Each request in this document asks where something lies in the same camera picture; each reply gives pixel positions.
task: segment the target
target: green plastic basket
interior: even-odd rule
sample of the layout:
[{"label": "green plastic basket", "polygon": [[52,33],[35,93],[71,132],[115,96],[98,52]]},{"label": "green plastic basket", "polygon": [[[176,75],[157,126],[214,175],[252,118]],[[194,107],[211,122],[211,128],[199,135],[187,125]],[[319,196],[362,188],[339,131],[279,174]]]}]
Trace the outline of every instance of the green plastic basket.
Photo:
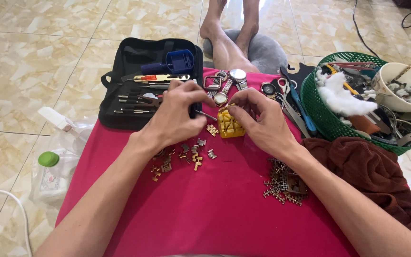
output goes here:
[{"label": "green plastic basket", "polygon": [[[334,57],[340,57],[349,62],[374,62],[380,67],[387,63],[377,57],[356,52],[339,52],[331,54],[323,58],[320,63],[335,62]],[[315,71],[316,69],[309,74],[302,83],[300,99],[305,107],[305,111],[317,126],[318,131],[323,134],[326,139],[333,141],[338,137],[361,137],[388,151],[394,152],[397,155],[401,155],[411,149],[411,146],[394,146],[368,139],[361,134],[358,134],[354,129],[343,124],[339,118],[329,110],[318,94],[317,85],[315,84]]]}]

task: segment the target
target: brown towel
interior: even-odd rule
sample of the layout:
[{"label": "brown towel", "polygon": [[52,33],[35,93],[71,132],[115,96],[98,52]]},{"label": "brown towel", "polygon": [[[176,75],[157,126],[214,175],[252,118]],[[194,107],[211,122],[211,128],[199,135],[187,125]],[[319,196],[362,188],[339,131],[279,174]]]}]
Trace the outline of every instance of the brown towel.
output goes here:
[{"label": "brown towel", "polygon": [[411,191],[397,155],[362,138],[333,142],[307,138],[301,145],[321,164],[369,197],[411,231]]}]

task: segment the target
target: marble tile floor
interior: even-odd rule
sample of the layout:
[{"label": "marble tile floor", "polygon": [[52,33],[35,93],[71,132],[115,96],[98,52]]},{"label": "marble tile floor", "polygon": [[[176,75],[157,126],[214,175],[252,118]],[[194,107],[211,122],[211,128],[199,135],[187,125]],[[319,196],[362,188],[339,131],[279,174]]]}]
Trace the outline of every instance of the marble tile floor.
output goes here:
[{"label": "marble tile floor", "polygon": [[[100,76],[112,68],[119,41],[185,38],[202,46],[199,27],[209,0],[0,0],[0,189],[19,197],[36,250],[58,210],[28,198],[35,150],[53,128],[37,115],[50,106],[71,119],[95,115],[106,92]],[[362,37],[383,59],[411,64],[410,10],[392,0],[358,0]],[[292,66],[316,65],[339,51],[369,53],[352,21],[353,0],[260,0],[260,33],[274,38]],[[241,0],[229,0],[222,27],[243,24]],[[23,219],[0,195],[0,256],[27,256]]]}]

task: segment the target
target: leg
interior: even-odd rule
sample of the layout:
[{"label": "leg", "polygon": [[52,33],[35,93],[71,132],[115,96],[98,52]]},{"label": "leg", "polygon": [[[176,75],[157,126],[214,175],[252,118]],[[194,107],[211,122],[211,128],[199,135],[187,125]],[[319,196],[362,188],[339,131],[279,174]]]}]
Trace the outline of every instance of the leg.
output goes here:
[{"label": "leg", "polygon": [[213,62],[216,69],[242,69],[245,72],[259,72],[242,50],[234,43],[220,26],[220,16],[226,0],[210,0],[209,9],[199,30],[201,38],[208,38],[213,45]]},{"label": "leg", "polygon": [[248,58],[248,46],[253,36],[259,30],[259,0],[243,0],[244,22],[236,39],[236,45],[242,50]]}]

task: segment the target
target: gray cushion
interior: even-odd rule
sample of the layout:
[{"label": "gray cushion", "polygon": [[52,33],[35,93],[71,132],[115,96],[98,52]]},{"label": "gray cushion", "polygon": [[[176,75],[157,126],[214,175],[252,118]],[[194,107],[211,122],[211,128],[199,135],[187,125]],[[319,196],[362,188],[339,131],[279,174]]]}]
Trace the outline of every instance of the gray cushion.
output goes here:
[{"label": "gray cushion", "polygon": [[[240,33],[239,29],[226,29],[226,35],[236,42]],[[213,46],[209,39],[204,40],[202,45],[204,54],[212,56]],[[285,51],[274,39],[256,34],[248,46],[248,60],[256,66],[261,73],[277,74],[280,66],[288,67],[288,58]],[[204,62],[204,67],[213,68],[212,62]]]}]

